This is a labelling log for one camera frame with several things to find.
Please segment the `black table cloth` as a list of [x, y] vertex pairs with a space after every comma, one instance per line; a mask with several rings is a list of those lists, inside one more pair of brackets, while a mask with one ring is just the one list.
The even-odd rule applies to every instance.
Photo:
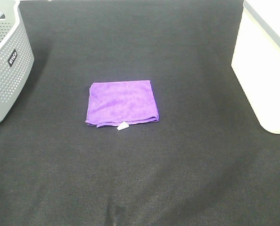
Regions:
[[[240, 0], [23, 1], [32, 72], [0, 123], [0, 226], [280, 226], [280, 135], [231, 68]], [[95, 82], [160, 120], [85, 123]]]

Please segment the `purple folded towel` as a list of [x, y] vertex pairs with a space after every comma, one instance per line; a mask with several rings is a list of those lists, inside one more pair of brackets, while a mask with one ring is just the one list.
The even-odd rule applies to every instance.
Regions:
[[150, 80], [95, 82], [89, 88], [86, 123], [97, 128], [158, 122]]

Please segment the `white plastic basket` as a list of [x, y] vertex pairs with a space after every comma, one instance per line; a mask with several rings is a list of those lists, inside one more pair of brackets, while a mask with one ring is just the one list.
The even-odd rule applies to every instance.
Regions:
[[260, 123], [280, 134], [280, 0], [246, 0], [231, 67]]

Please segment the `grey perforated plastic basket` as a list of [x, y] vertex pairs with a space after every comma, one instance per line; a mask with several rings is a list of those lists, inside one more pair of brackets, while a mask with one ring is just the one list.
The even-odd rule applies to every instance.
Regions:
[[22, 91], [34, 56], [18, 0], [0, 0], [0, 123]]

